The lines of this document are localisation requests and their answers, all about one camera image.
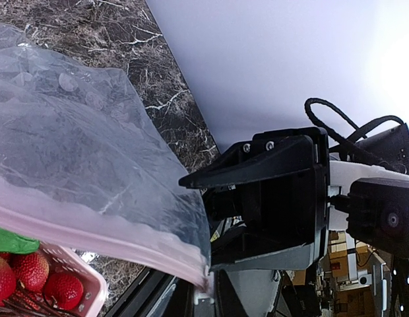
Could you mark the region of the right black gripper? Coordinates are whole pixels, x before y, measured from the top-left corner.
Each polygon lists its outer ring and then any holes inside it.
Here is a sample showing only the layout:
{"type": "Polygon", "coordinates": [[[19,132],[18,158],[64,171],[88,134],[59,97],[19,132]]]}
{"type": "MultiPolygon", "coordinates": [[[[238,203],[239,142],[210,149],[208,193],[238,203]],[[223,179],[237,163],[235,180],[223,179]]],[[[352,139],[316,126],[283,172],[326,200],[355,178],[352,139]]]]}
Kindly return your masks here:
{"type": "Polygon", "coordinates": [[[326,251],[329,154],[322,129],[256,134],[179,185],[206,188],[212,227],[241,219],[211,243],[211,271],[301,270],[326,251]]]}

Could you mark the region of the clear zip top bag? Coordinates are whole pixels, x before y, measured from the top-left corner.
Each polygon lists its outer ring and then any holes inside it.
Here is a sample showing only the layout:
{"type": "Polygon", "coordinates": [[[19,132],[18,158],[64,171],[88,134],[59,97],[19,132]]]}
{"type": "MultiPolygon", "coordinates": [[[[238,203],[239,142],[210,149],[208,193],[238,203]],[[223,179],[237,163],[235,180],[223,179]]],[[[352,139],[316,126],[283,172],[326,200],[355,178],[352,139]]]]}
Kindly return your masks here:
{"type": "Polygon", "coordinates": [[[208,222],[186,173],[124,71],[0,24],[0,227],[207,290],[208,222]]]}

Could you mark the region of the green toy cucumber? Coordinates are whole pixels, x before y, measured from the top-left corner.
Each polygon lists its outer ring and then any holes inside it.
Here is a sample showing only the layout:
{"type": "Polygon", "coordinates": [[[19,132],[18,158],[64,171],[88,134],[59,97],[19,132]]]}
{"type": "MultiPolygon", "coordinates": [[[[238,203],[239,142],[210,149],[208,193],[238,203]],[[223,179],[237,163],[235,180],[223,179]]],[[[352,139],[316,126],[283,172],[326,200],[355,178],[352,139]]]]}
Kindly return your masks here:
{"type": "Polygon", "coordinates": [[[30,254],[40,247],[40,241],[0,228],[0,252],[30,254]]]}

